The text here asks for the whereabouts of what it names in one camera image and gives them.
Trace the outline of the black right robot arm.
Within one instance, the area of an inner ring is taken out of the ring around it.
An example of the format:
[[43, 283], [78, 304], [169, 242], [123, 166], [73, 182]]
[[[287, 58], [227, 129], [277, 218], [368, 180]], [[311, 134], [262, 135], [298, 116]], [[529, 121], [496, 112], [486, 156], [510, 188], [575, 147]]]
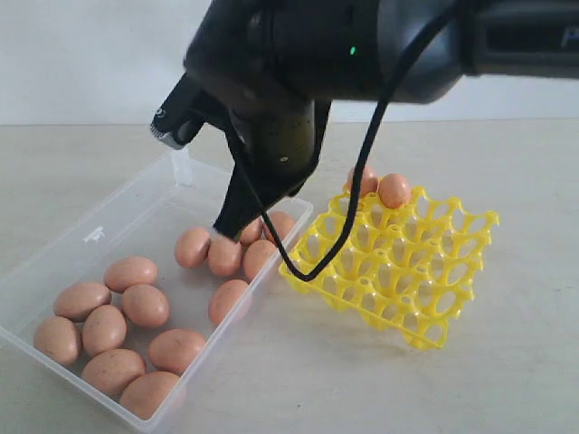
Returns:
[[463, 76], [574, 79], [575, 1], [214, 1], [184, 59], [244, 143], [234, 184], [293, 195], [315, 169], [313, 137], [273, 132], [316, 104], [376, 101], [419, 33], [435, 35], [397, 103], [427, 104]]

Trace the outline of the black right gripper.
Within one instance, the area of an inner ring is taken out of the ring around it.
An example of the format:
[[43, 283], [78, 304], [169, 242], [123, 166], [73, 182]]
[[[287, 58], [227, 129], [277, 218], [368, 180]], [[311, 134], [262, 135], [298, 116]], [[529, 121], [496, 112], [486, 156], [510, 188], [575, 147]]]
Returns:
[[230, 112], [242, 141], [246, 169], [235, 164], [214, 222], [214, 230], [232, 241], [263, 212], [285, 196], [292, 196], [316, 164], [315, 103], [288, 113]]

